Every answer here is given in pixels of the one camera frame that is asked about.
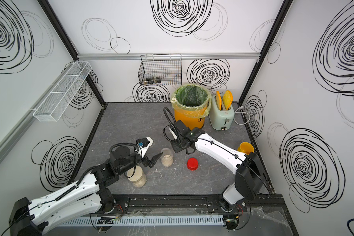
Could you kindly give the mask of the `clear jar with oatmeal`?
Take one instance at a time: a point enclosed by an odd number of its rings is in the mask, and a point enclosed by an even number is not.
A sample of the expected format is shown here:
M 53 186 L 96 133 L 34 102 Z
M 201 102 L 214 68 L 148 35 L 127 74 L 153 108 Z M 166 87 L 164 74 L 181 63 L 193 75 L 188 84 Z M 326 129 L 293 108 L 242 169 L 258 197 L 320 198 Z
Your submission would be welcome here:
M 161 150 L 162 152 L 162 157 L 161 157 L 161 163 L 165 167 L 170 167 L 173 164 L 173 152 L 169 148 L 163 148 Z

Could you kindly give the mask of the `red jar lid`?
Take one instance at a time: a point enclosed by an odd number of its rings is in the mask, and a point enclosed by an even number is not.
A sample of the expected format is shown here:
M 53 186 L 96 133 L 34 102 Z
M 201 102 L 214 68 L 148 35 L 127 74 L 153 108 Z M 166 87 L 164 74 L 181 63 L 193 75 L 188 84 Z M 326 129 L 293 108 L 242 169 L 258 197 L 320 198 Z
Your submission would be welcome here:
M 197 170 L 198 167 L 199 167 L 199 162 L 198 162 L 198 160 L 195 159 L 195 158 L 190 158 L 190 159 L 188 159 L 186 165 L 187 165 L 187 168 L 188 168 L 189 170 L 195 171 L 195 170 Z

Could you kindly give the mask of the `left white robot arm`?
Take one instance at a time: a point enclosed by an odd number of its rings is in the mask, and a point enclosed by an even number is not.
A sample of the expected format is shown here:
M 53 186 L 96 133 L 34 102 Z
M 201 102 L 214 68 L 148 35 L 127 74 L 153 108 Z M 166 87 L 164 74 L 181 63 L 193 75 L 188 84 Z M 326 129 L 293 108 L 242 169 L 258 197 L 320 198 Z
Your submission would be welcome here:
M 159 153 L 147 157 L 152 144 L 150 137 L 138 139 L 134 144 L 115 144 L 110 147 L 110 157 L 105 162 L 85 170 L 77 181 L 37 199 L 18 200 L 7 231 L 12 236 L 42 236 L 77 217 L 107 214 L 121 208 L 108 187 L 139 164 L 152 168 L 162 156 Z

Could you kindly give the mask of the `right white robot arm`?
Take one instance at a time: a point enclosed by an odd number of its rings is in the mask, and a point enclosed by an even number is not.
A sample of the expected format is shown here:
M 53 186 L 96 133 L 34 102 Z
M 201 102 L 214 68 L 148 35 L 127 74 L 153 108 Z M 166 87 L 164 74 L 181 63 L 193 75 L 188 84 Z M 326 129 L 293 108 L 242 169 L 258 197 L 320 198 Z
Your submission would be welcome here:
M 219 205 L 224 211 L 231 211 L 241 200 L 254 200 L 266 187 L 266 171 L 256 153 L 246 154 L 232 149 L 200 128 L 189 129 L 182 121 L 170 122 L 169 130 L 174 137 L 170 142 L 176 153 L 190 147 L 209 155 L 235 175 L 235 182 L 226 187 L 219 197 Z

